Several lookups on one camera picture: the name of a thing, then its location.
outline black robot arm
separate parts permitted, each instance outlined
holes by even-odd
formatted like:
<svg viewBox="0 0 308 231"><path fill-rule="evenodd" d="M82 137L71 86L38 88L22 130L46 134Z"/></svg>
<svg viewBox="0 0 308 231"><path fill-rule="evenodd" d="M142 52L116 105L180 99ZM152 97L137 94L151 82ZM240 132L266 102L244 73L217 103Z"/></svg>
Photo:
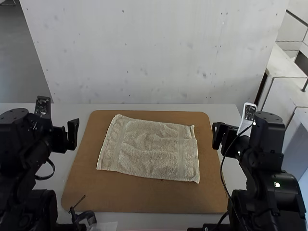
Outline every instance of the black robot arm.
<svg viewBox="0 0 308 231"><path fill-rule="evenodd" d="M67 126L68 132L52 125L50 98L43 96L38 96L34 114L17 108L0 115L0 231L86 229L75 220L74 224L58 225L54 191L32 190L36 180L53 175L36 175L46 162L55 171L51 152L76 148L79 119Z"/></svg>
<svg viewBox="0 0 308 231"><path fill-rule="evenodd" d="M282 119L256 112L250 137L238 137L231 147L237 127L218 122L212 129L213 149L218 150L221 144L221 154L236 158L247 177L247 190L234 190L229 198L231 230L243 230L242 223L250 231L305 231L306 210L298 182L281 169L285 133Z"/></svg>

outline table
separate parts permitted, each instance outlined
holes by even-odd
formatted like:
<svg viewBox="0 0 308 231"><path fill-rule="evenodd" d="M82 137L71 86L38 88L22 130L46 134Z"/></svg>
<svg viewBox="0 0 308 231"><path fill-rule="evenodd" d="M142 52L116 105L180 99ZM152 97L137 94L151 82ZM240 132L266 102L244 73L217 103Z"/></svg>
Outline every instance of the table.
<svg viewBox="0 0 308 231"><path fill-rule="evenodd" d="M26 108L34 112L33 103L0 103L0 113L14 108ZM37 181L36 189L53 189L58 200L58 223L70 223L71 216L61 207L61 196L65 182L75 159L88 118L95 110L153 110L153 111L201 111L213 122L225 122L238 126L241 116L233 104L52 104L51 119L54 126L66 126L69 120L79 118L78 144L75 151L65 154L51 153L50 159L56 166L54 176L45 181ZM38 175L49 175L52 169L44 165ZM223 168L228 191L245 189L246 177L235 159L226 159ZM217 223L220 214L151 214L151 213L96 213L98 222L117 221L117 230L169 229L186 230L188 227L202 227L204 223Z"/></svg>

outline cable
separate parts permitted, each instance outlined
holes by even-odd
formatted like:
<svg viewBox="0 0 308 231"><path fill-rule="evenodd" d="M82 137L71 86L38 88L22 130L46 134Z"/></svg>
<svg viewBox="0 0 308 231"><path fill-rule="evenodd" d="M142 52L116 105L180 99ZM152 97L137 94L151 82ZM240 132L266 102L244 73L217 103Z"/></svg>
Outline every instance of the cable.
<svg viewBox="0 0 308 231"><path fill-rule="evenodd" d="M225 213L221 216L221 218L219 219L219 221L218 221L218 223L216 224L216 226L215 226L214 228L212 228L210 231L214 231L215 229L217 229L217 228L220 226L220 224L222 223L222 221L224 220L224 218L227 217L227 215L229 215L229 212L228 212L228 211L225 212Z"/></svg>
<svg viewBox="0 0 308 231"><path fill-rule="evenodd" d="M223 187L224 187L224 189L225 189L225 191L226 191L226 193L227 193L227 195L228 195L228 198L229 198L229 200L230 200L230 202L231 202L231 205L232 205L232 207L233 207L234 213L235 213L237 219L239 220L239 223L240 223L242 229L243 229L243 230L246 230L246 231L248 231L247 226L244 226L244 224L243 224L243 223L241 222L241 220L239 219L239 216L237 215L237 213L236 213L236 211L235 211L235 207L234 207L234 205L233 205L233 201L232 201L232 199L231 199L231 196L230 196L230 194L229 194L229 192L228 192L228 190L227 190L225 181L224 181L223 178L222 178L222 165L223 165L223 163L224 163L224 161L225 161L226 154L227 154L227 152L229 151L230 147L233 145L233 143L236 141L236 139L237 139L238 137L240 137L244 132L246 132L249 128L251 128L251 126L252 126L252 124L251 124L250 126L246 127L243 131L241 131L241 132L234 138L234 140L231 142L231 144L230 144L229 147L227 148L225 154L223 155L223 158L222 158L222 161L221 161L221 165L220 165L220 179L221 179L222 185L223 185Z"/></svg>
<svg viewBox="0 0 308 231"><path fill-rule="evenodd" d="M48 164L50 164L50 166L52 167L52 173L48 176L44 176L44 177L40 177L40 176L37 176L35 175L34 178L36 180L48 180L50 177L52 177L54 175L54 172L56 170L56 167L54 165L54 163L48 158L47 161L46 161Z"/></svg>

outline white towel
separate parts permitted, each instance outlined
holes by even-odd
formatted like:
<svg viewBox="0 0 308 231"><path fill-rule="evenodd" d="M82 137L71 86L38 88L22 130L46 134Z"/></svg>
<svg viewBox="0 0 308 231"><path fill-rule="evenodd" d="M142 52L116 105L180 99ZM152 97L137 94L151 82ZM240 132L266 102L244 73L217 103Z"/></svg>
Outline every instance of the white towel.
<svg viewBox="0 0 308 231"><path fill-rule="evenodd" d="M198 148L193 127L117 114L108 128L96 169L199 183Z"/></svg>

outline cork board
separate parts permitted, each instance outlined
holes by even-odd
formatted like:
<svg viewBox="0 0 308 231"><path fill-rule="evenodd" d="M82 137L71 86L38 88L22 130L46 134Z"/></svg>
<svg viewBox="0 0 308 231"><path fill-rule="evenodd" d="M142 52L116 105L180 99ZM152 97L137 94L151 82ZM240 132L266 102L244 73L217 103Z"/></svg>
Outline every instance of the cork board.
<svg viewBox="0 0 308 231"><path fill-rule="evenodd" d="M96 170L107 129L116 114L134 119L195 125L200 183L147 179ZM208 116L203 112L98 110L89 117L61 204L68 210L86 195L77 210L223 213L227 209L227 196L220 181L219 165L217 151L212 149L211 125Z"/></svg>

